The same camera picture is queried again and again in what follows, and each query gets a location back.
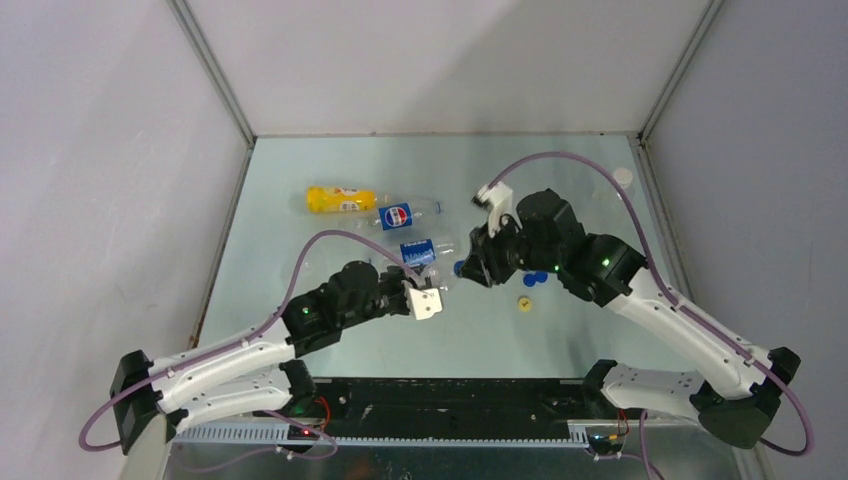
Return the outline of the clear bottle without label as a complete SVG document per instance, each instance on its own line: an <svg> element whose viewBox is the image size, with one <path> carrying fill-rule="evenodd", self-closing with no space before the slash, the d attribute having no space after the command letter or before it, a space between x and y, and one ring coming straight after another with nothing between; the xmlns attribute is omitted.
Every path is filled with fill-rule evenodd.
<svg viewBox="0 0 848 480"><path fill-rule="evenodd" d="M611 176L615 184L626 193L630 200L633 200L635 196L634 172L629 168L619 167L611 172ZM604 179L595 187L592 199L604 204L623 202L620 192Z"/></svg>

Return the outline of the white bottle cap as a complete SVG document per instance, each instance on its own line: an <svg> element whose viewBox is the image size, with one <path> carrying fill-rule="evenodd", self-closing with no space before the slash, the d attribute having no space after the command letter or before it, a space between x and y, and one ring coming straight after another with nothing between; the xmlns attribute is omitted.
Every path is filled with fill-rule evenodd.
<svg viewBox="0 0 848 480"><path fill-rule="evenodd" d="M628 189L633 185L634 173L625 167L619 167L612 172L615 182L623 189Z"/></svg>

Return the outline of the clear bottle blue label front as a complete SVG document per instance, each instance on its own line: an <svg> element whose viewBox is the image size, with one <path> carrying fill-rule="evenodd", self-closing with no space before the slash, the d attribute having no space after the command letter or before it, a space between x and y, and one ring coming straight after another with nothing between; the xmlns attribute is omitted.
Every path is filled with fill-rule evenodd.
<svg viewBox="0 0 848 480"><path fill-rule="evenodd" d="M459 282L459 277L453 273L457 261L445 260L432 262L421 269L420 275L427 288L438 288L443 292L453 290Z"/></svg>

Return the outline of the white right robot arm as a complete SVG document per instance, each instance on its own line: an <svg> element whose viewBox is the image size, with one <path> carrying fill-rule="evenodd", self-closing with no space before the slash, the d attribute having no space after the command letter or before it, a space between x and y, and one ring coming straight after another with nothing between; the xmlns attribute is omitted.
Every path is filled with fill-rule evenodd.
<svg viewBox="0 0 848 480"><path fill-rule="evenodd" d="M763 442L800 366L795 352L736 335L654 275L626 242L586 232L551 190L514 202L510 188L498 184L481 188L474 203L488 218L471 231L459 277L489 288L519 271L548 273L572 295L641 326L694 365L672 372L600 360L583 381L588 414L653 410L694 420L736 448Z"/></svg>

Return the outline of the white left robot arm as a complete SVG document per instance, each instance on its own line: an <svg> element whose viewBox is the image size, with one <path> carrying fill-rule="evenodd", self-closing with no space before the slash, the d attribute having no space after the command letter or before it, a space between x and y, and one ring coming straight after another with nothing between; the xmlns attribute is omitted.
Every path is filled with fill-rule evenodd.
<svg viewBox="0 0 848 480"><path fill-rule="evenodd" d="M269 326L253 326L217 343L170 357L124 355L110 388L122 453L149 423L166 419L167 440L203 423L260 410L304 416L316 390L303 356L340 341L348 328L384 316L416 320L441 312L441 291L417 285L399 267L384 272L354 261L298 295Z"/></svg>

